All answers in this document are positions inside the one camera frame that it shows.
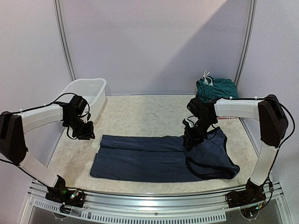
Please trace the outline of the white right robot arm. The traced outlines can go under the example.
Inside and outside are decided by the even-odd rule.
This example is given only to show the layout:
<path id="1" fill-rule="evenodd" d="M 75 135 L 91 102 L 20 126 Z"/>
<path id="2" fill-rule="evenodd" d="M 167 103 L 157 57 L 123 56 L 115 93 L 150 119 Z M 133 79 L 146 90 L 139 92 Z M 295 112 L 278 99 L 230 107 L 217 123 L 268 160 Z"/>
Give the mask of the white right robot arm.
<path id="1" fill-rule="evenodd" d="M 289 126 L 287 109 L 273 94 L 264 98 L 230 97 L 209 102 L 194 97 L 186 107 L 197 119 L 195 122 L 183 120 L 184 147 L 188 150 L 207 140 L 209 127 L 216 124 L 219 117 L 254 120 L 259 124 L 261 145 L 256 165 L 249 178 L 249 182 L 253 185 L 244 190 L 241 196 L 245 203 L 252 203 L 260 195 L 257 186 L 265 183 L 281 145 L 287 139 L 285 135 Z"/>

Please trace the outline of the right aluminium frame post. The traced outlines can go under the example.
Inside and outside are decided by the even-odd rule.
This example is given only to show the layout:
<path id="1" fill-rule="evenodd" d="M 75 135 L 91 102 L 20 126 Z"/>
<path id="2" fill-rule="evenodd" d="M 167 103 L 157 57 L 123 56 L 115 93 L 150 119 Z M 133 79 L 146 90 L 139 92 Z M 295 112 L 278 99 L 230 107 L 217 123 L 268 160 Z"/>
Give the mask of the right aluminium frame post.
<path id="1" fill-rule="evenodd" d="M 255 12 L 256 12 L 256 0 L 250 0 L 250 5 L 249 5 L 249 13 L 248 13 L 248 18 L 247 18 L 247 23 L 246 23 L 246 28 L 245 28 L 245 34 L 244 34 L 244 40 L 242 44 L 242 51 L 241 51 L 241 57 L 240 61 L 238 64 L 237 68 L 237 73 L 235 76 L 235 85 L 238 88 L 241 77 L 242 77 L 242 71 L 245 65 L 247 53 L 249 50 L 249 44 L 250 44 L 250 38 L 253 30 L 253 25 L 254 25 L 254 18 L 255 18 Z"/>

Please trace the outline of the aluminium front rail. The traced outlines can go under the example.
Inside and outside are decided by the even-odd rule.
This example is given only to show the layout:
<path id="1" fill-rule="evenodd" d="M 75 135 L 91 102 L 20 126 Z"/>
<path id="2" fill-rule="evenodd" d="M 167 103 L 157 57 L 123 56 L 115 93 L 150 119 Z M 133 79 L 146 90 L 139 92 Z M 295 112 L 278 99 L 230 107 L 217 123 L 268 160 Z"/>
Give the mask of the aluminium front rail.
<path id="1" fill-rule="evenodd" d="M 229 207 L 231 188 L 174 195 L 112 194 L 86 191 L 82 208 L 59 211 L 60 204 L 46 200 L 46 188 L 32 182 L 27 195 L 23 224 L 290 224 L 292 218 L 279 182 L 274 191 L 264 187 L 266 206 L 250 212 L 257 203 Z"/>

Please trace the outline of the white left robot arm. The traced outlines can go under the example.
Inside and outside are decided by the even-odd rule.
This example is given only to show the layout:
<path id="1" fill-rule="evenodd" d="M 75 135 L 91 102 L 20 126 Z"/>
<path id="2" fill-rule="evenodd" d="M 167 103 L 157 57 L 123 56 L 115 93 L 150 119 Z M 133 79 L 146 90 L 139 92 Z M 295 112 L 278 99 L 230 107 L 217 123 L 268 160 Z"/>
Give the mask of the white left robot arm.
<path id="1" fill-rule="evenodd" d="M 0 115 L 0 154 L 5 162 L 15 165 L 24 173 L 52 188 L 51 194 L 60 203 L 69 199 L 69 191 L 59 185 L 61 178 L 46 167 L 50 148 L 54 145 L 53 131 L 46 127 L 60 125 L 71 130 L 73 140 L 94 138 L 90 106 L 87 102 L 53 103 L 18 112 L 2 112 Z"/>

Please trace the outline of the white plastic laundry basket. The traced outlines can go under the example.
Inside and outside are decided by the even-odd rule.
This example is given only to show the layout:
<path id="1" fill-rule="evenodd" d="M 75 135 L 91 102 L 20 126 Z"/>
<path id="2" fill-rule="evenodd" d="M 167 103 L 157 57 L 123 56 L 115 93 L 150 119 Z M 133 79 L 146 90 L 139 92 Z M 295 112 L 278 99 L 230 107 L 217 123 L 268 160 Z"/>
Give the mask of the white plastic laundry basket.
<path id="1" fill-rule="evenodd" d="M 64 93 L 75 93 L 82 96 L 90 106 L 91 117 L 95 122 L 100 115 L 106 101 L 105 86 L 107 82 L 103 78 L 77 79 L 70 82 L 59 96 Z"/>

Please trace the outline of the pink folded garment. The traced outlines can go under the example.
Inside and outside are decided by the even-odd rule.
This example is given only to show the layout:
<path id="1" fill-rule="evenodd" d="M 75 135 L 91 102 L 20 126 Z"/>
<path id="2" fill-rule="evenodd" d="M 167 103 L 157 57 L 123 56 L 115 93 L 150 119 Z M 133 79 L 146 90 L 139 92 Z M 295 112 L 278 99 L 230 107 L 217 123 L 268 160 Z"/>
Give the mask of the pink folded garment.
<path id="1" fill-rule="evenodd" d="M 217 117 L 218 120 L 224 120 L 224 119 L 238 119 L 237 117 L 232 117 L 232 116 L 222 116 L 222 117 Z"/>

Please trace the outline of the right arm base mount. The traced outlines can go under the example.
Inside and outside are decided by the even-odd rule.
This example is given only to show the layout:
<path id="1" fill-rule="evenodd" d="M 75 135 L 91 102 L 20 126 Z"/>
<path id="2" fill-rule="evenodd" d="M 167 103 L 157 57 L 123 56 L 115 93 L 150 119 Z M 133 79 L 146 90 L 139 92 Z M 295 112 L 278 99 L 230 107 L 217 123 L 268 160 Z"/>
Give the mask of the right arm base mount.
<path id="1" fill-rule="evenodd" d="M 265 184 L 268 183 L 270 197 L 267 199 L 264 191 Z M 229 208 L 240 207 L 240 214 L 245 219 L 254 219 L 271 201 L 274 192 L 273 183 L 268 176 L 260 186 L 255 185 L 249 179 L 246 183 L 245 190 L 231 191 L 225 195 L 225 200 Z"/>

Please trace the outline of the left aluminium frame post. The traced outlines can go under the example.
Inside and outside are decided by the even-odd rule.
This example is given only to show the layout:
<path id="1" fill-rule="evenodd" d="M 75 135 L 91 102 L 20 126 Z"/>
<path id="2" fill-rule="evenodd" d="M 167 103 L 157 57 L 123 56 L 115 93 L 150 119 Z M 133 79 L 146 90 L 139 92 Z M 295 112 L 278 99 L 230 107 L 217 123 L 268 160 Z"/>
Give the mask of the left aluminium frame post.
<path id="1" fill-rule="evenodd" d="M 64 21 L 63 21 L 63 13 L 62 13 L 62 6 L 60 0 L 53 0 L 54 3 L 54 10 L 56 14 L 56 21 L 57 21 L 57 28 L 60 37 L 60 42 L 64 54 L 64 59 L 66 63 L 66 67 L 68 70 L 68 74 L 71 81 L 76 80 L 76 75 L 74 71 L 74 67 L 71 61 L 71 55 L 68 48 L 67 38 L 64 29 Z"/>

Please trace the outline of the navy blue garment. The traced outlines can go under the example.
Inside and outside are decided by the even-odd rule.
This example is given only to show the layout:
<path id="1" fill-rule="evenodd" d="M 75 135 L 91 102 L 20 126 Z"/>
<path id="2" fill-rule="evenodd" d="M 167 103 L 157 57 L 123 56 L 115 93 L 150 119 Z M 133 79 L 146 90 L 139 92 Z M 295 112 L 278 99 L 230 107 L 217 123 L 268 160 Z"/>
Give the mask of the navy blue garment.
<path id="1" fill-rule="evenodd" d="M 227 153 L 219 128 L 190 152 L 182 136 L 132 137 L 103 135 L 90 176 L 130 182 L 177 183 L 231 180 L 240 172 Z"/>

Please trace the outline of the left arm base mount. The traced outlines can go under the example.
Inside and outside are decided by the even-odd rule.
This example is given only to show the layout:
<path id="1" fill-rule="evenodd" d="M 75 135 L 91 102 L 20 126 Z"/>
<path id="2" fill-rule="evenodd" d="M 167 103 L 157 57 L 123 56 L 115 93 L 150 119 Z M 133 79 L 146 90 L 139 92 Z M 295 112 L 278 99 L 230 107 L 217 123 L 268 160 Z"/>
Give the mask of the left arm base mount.
<path id="1" fill-rule="evenodd" d="M 61 204 L 59 212 L 69 215 L 72 207 L 83 208 L 86 193 L 80 188 L 66 187 L 66 182 L 61 176 L 57 176 L 54 187 L 47 187 L 45 199 Z"/>

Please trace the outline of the aluminium frame post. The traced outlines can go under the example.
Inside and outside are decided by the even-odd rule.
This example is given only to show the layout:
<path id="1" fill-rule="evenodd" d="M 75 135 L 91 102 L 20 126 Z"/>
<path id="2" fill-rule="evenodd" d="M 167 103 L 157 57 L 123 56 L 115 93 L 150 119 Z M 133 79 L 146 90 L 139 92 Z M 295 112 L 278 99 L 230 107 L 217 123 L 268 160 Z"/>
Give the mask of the aluminium frame post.
<path id="1" fill-rule="evenodd" d="M 64 59 L 66 63 L 66 67 L 68 70 L 68 74 L 71 81 L 76 80 L 76 75 L 74 71 L 74 67 L 71 61 L 71 55 L 68 48 L 67 38 L 64 29 L 64 21 L 63 21 L 63 13 L 62 13 L 62 6 L 60 0 L 53 0 L 54 3 L 54 10 L 56 14 L 56 21 L 57 21 L 57 28 L 60 37 L 60 42 L 64 54 Z"/>
<path id="2" fill-rule="evenodd" d="M 241 57 L 240 61 L 238 64 L 237 68 L 237 73 L 235 76 L 235 85 L 238 88 L 241 77 L 242 77 L 242 71 L 245 65 L 247 53 L 249 50 L 249 44 L 250 44 L 250 38 L 253 30 L 253 25 L 254 25 L 254 18 L 255 18 L 255 12 L 256 12 L 256 0 L 250 0 L 250 5 L 249 5 L 249 13 L 248 13 L 248 18 L 247 18 L 247 23 L 246 23 L 246 28 L 245 28 L 245 34 L 244 34 L 244 40 L 242 44 L 242 51 L 241 51 Z"/>

